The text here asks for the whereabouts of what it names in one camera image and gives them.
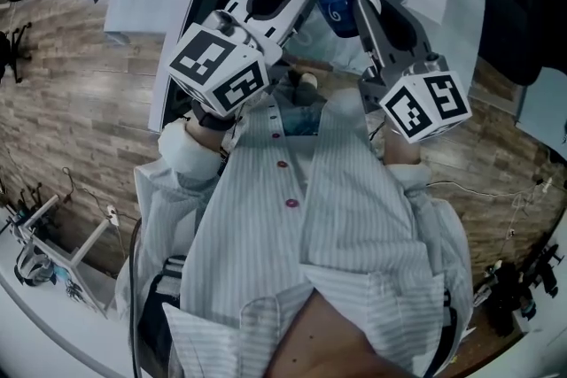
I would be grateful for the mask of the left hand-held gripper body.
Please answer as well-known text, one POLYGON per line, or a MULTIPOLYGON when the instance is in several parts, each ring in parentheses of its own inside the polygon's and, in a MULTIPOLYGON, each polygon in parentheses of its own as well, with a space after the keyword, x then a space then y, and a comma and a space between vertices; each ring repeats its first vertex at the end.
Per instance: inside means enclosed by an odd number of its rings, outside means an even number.
POLYGON ((225 117, 266 89, 283 49, 223 10, 193 22, 176 44, 167 70, 188 95, 225 117))

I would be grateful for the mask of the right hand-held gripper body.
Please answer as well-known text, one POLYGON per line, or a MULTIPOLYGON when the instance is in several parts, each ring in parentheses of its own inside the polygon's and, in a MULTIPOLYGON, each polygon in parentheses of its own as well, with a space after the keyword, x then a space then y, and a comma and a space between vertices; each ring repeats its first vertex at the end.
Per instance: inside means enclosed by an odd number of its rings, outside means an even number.
POLYGON ((359 90, 365 112, 382 111, 393 131, 410 143, 441 135, 470 118, 460 76, 437 53, 406 68, 369 68, 359 90))

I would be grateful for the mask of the person's right forearm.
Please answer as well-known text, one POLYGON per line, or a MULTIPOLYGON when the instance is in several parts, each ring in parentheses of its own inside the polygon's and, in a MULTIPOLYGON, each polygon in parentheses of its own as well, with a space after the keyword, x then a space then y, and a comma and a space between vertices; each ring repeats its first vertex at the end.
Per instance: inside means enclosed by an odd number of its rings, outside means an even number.
POLYGON ((422 162, 420 145, 409 143, 389 120, 384 126, 383 165, 393 190, 411 200, 431 200, 427 184, 432 174, 422 162))

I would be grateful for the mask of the person's left forearm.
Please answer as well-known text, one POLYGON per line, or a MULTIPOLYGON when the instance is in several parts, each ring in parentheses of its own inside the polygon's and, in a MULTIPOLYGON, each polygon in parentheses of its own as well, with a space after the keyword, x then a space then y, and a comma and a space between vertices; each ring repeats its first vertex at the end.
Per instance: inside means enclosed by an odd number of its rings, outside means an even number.
POLYGON ((221 168, 225 135, 225 132, 201 127, 195 119, 179 119, 164 127, 159 138, 159 154, 177 173, 208 181, 221 168))

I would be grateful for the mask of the black wrist watch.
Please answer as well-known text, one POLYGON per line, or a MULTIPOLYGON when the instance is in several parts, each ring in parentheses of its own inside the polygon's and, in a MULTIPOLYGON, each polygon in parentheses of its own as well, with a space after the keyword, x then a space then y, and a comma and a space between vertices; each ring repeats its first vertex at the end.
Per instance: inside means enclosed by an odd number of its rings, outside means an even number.
POLYGON ((196 99, 191 101, 191 109, 201 127, 217 132, 226 132, 236 124, 234 115, 228 118, 217 117, 215 112, 206 111, 203 105, 196 99))

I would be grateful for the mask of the person's shoe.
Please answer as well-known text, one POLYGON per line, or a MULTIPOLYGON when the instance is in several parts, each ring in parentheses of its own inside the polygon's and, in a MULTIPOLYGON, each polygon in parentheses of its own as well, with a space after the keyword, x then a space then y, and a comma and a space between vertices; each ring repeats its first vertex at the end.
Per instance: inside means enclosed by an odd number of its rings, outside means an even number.
POLYGON ((290 88, 289 99, 293 105, 307 107, 319 99, 318 80, 313 73, 290 70, 287 77, 290 88))

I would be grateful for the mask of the person's striped shirt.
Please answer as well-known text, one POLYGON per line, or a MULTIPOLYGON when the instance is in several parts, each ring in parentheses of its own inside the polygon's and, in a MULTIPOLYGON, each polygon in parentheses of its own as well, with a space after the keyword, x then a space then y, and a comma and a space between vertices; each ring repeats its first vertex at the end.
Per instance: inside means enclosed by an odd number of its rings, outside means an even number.
POLYGON ((386 165, 353 89, 290 136, 280 94, 247 114, 227 160, 167 125, 159 159, 135 170, 142 214, 135 302, 183 258, 164 304, 185 378, 261 378, 319 293, 373 351, 418 376, 441 371, 472 314, 462 223, 429 195, 425 165, 386 165))

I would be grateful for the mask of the black chair base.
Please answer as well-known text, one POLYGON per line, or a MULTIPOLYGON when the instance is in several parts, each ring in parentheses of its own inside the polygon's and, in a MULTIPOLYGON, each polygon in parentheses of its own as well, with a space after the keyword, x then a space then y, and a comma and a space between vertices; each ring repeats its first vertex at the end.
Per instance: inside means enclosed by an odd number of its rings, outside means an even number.
POLYGON ((16 84, 20 84, 23 78, 18 75, 17 61, 19 59, 31 60, 30 55, 23 55, 19 51, 19 46, 26 30, 31 28, 33 24, 28 22, 22 28, 16 28, 12 31, 12 37, 8 38, 8 34, 0 30, 0 83, 6 73, 6 68, 12 70, 12 74, 16 84))

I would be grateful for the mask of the light wooden rack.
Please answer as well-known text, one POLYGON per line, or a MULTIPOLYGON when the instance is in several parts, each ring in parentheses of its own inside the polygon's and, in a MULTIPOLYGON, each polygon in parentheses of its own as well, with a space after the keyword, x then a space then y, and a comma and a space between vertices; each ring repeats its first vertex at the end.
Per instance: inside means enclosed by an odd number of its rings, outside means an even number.
POLYGON ((59 288, 75 303, 106 317, 114 300, 114 279, 88 266, 85 258, 102 234, 113 225, 108 219, 103 219, 81 247, 71 253, 62 251, 50 241, 41 239, 40 234, 32 230, 40 216, 50 208, 55 208, 59 201, 60 197, 51 197, 23 226, 8 227, 9 231, 21 245, 21 250, 27 244, 33 244, 51 259, 57 283, 44 284, 59 288))

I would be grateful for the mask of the black tripod stand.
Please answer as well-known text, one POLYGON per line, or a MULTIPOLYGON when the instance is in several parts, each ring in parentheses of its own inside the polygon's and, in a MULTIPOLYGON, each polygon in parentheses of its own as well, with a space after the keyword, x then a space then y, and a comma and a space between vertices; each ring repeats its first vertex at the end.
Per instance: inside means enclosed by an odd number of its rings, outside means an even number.
MULTIPOLYGON (((8 227, 23 226, 43 206, 42 187, 43 184, 38 182, 34 187, 28 187, 27 190, 22 189, 15 204, 5 194, 0 194, 0 209, 8 212, 6 221, 0 228, 0 234, 8 227)), ((50 208, 35 222, 32 230, 37 234, 47 235, 49 228, 58 228, 53 222, 53 214, 54 210, 50 208)))

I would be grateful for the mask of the black bag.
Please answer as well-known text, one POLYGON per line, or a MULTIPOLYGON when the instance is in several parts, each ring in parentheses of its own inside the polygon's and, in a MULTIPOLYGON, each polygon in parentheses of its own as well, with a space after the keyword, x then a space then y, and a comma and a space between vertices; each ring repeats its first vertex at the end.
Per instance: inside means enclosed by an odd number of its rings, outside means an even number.
POLYGON ((138 332, 162 368, 168 365, 172 336, 163 304, 180 306, 180 288, 186 257, 174 255, 165 260, 161 270, 151 281, 138 332))

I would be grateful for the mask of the person's neck and chest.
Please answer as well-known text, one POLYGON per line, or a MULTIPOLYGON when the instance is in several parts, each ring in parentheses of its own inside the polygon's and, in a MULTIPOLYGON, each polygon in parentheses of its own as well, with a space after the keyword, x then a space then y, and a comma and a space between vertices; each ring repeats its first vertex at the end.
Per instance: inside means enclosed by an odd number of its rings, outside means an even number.
POLYGON ((367 337, 314 291, 263 378, 418 378, 374 352, 367 337))

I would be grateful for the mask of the grey headset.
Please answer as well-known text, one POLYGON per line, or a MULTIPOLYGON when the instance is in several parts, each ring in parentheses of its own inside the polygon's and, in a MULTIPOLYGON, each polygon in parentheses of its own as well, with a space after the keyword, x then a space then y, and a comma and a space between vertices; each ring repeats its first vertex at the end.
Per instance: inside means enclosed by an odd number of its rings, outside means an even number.
POLYGON ((27 244, 16 259, 14 274, 22 285, 36 287, 46 282, 57 283, 51 259, 38 247, 27 244))

